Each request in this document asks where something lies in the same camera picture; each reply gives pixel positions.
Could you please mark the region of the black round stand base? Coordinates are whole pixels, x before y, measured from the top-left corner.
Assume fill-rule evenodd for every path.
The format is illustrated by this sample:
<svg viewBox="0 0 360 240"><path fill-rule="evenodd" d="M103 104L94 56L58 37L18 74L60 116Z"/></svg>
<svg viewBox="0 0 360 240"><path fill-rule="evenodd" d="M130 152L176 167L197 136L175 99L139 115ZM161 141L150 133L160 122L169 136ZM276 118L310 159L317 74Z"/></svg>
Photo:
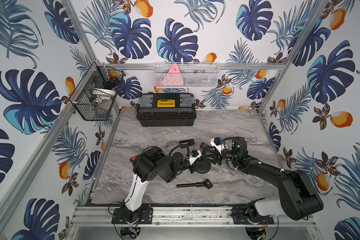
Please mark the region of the black round stand base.
<svg viewBox="0 0 360 240"><path fill-rule="evenodd" d="M196 161L194 163L194 169L199 174L206 174L211 169L211 162L209 160Z"/></svg>

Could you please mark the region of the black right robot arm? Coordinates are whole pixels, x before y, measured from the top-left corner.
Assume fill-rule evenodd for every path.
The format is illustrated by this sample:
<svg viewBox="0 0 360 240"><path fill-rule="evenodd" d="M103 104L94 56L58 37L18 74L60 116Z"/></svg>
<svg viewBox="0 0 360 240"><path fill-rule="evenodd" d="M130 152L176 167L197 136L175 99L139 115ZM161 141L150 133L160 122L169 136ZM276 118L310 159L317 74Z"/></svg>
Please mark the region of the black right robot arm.
<svg viewBox="0 0 360 240"><path fill-rule="evenodd" d="M324 209L319 193L304 171L277 168L250 156L243 137L228 137L223 140L216 137L211 139L210 144L222 160L232 164L234 170L277 187L278 198L249 203L249 216L287 216L298 221L308 219L310 215Z"/></svg>

